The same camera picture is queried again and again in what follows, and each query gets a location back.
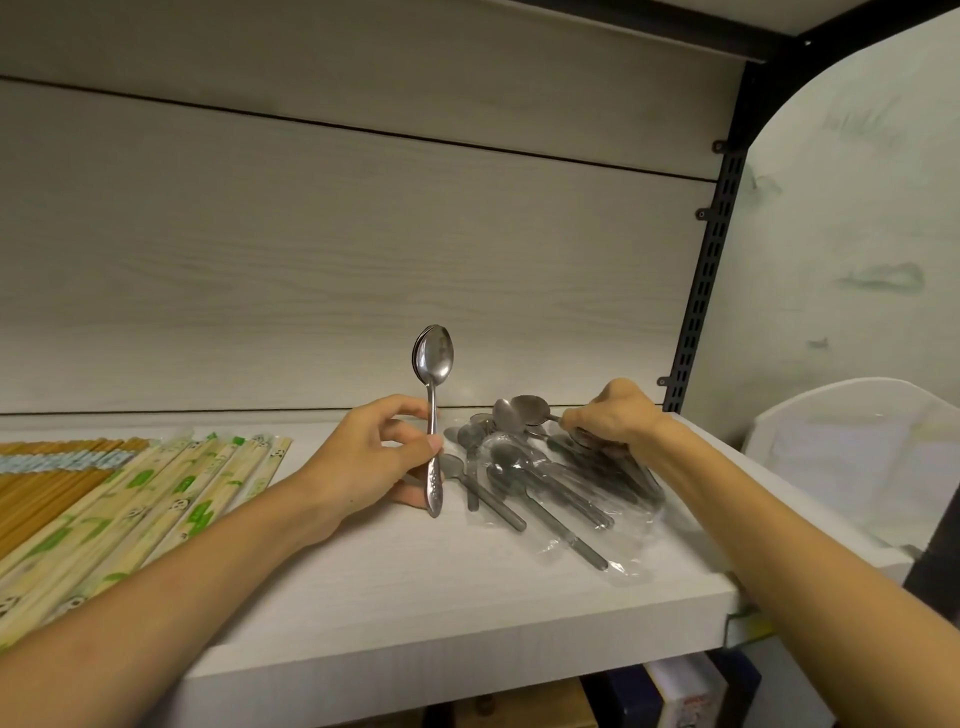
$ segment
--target white wall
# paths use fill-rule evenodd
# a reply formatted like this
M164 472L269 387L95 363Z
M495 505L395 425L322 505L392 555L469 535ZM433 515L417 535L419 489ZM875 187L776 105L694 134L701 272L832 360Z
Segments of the white wall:
M748 156L684 415L732 440L853 376L960 404L960 11L808 84Z

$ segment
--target white shelf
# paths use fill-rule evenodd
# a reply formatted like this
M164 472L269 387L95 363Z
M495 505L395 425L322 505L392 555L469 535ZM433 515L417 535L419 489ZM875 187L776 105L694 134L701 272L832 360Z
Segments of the white shelf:
M301 465L340 412L0 417L0 439L159 436L191 422L295 438ZM772 493L891 577L910 559L716 441ZM572 552L544 564L500 528L384 504L282 569L162 704L158 724L320 726L720 646L740 597L672 503L646 578L616 586Z

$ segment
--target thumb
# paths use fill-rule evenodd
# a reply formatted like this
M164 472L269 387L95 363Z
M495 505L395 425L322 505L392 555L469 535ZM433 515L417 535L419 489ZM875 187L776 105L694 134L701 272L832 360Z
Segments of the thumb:
M418 437L413 442L401 445L399 448L390 448L396 462L396 477L401 477L417 465L423 465L427 460L440 451L444 438L440 435Z
M574 427L581 427L581 422L583 421L583 411L584 407L576 407L574 409L568 409L564 412L563 416L560 418L560 427L569 432Z

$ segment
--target hand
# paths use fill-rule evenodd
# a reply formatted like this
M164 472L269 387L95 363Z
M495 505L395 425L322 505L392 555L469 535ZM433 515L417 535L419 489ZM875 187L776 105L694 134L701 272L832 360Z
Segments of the hand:
M300 489L321 517L310 543L330 536L352 513L373 505L388 492L393 500L426 507L422 486L401 479L440 451L444 438L426 435L411 423L394 419L413 415L425 420L425 400L391 395L351 410L314 455L277 487ZM399 448L384 442L400 443Z
M637 460L654 465L654 430L672 422L643 391L629 379L614 379L590 404L568 409L560 420L565 430L581 427L606 440L626 443Z

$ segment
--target spoon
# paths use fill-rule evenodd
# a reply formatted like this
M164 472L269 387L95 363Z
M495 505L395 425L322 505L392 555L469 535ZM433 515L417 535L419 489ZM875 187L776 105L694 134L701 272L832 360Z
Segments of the spoon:
M507 495L520 498L531 513L545 523L555 535L559 536L567 544L570 544L570 547L583 556L595 569L606 571L610 567L610 562L607 561L607 559L590 548L587 543L581 541L573 531L554 518L552 513L537 503L537 500L527 492L527 482L529 482L529 480L526 479L529 478L527 473L519 471L506 472L496 465L489 465L487 467L487 477L497 490Z
M491 507L493 512L501 519L506 521L510 527L517 532L522 532L527 527L527 521L518 516L513 509L504 503L500 498L488 491L476 478L464 472L464 461L456 455L443 453L440 456L440 467L444 471L444 476L450 480L457 480L467 493L474 494L478 500L482 500Z
M509 432L511 435L522 435L526 429L525 422L520 419L519 413L506 400L497 400L493 403L493 423L498 430Z
M591 485L609 491L630 503L637 503L638 498L627 482L630 478L614 466L614 463L605 463L595 455L586 454L576 446L554 435L548 435L541 426L527 427L527 434L542 440L546 446L558 455L568 460L577 470L590 480Z
M598 528L610 528L613 519L597 508L589 500L567 488L563 483L547 474L541 473L527 457L526 453L512 445L495 445L491 450L494 465L500 470L523 471L535 478L535 482L545 487L555 497L573 506Z
M513 408L517 418L528 426L542 425L547 420L552 420L555 423L560 421L559 417L550 413L550 405L547 401L543 397L537 397L537 395L517 395L508 404ZM618 454L626 450L626 446L621 443L604 440L580 427L573 428L573 431L570 432L570 438L577 445L586 449L612 449Z
M560 418L550 412L550 405L537 395L517 395L510 400L510 406L525 425L542 425L547 420L555 423Z
M467 454L467 475L476 479L477 476L477 449L487 437L487 431L480 425L464 425L457 430L457 442ZM476 493L467 491L467 510L480 510L480 499Z
M453 342L449 332L436 325L425 328L417 337L412 357L414 374L426 385L426 398L430 403L426 432L432 435L437 431L437 387L446 381L453 368ZM444 507L444 485L436 455L426 464L425 495L427 513L437 518Z
M488 435L496 429L496 425L493 422L493 415L489 415L486 412L478 412L470 417L470 423L472 425L480 425Z

